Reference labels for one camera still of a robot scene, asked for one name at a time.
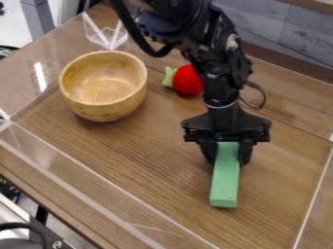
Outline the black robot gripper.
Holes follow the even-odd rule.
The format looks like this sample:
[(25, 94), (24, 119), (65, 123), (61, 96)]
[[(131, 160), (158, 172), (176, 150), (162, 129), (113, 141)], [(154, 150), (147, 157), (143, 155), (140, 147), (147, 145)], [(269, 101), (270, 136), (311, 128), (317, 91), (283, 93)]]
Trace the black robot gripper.
[(231, 115), (207, 112), (184, 120), (180, 126), (184, 130), (184, 141), (200, 143), (200, 152), (210, 164), (214, 164), (216, 156), (215, 142), (240, 142), (238, 160), (244, 166), (251, 160), (254, 143), (267, 142), (270, 139), (270, 120), (242, 109)]

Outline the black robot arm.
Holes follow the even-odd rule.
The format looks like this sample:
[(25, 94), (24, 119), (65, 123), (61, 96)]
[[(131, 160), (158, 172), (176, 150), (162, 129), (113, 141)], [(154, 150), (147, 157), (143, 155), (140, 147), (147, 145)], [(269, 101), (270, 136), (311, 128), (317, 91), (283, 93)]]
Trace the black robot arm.
[(238, 144), (236, 160), (251, 160), (254, 146), (269, 140), (270, 120), (247, 113), (240, 90), (252, 63), (242, 48), (235, 26), (212, 0), (109, 0), (123, 26), (141, 51), (163, 57), (179, 50), (203, 82), (207, 112), (184, 120), (184, 140), (199, 145), (207, 162), (216, 145)]

